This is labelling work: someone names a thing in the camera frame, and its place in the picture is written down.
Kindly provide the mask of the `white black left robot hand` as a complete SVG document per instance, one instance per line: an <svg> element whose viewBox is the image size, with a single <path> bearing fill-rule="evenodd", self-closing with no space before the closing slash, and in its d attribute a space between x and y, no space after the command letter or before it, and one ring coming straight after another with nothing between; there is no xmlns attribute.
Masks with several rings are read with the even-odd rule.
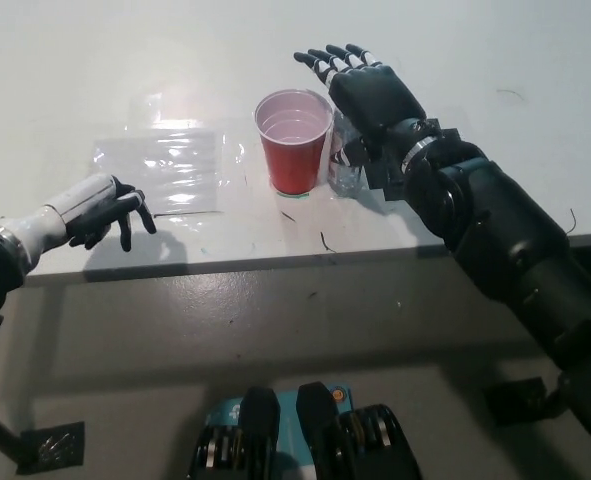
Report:
<svg viewBox="0 0 591 480"><path fill-rule="evenodd" d="M96 246L116 223L120 245L131 250L130 214L137 213L144 229L157 232L142 190L110 174L94 174L46 201L33 213L0 221L0 235L18 248L27 270L36 268L41 256L65 244Z"/></svg>

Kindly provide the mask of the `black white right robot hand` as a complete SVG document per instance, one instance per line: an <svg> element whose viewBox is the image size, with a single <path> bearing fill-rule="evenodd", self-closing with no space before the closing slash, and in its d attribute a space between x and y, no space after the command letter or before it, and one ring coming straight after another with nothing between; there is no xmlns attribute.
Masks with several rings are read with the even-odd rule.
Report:
<svg viewBox="0 0 591 480"><path fill-rule="evenodd" d="M336 108L359 133L370 157L377 160L389 131L427 115L394 70L367 49L355 44L328 44L323 50L293 54L323 83Z"/></svg>

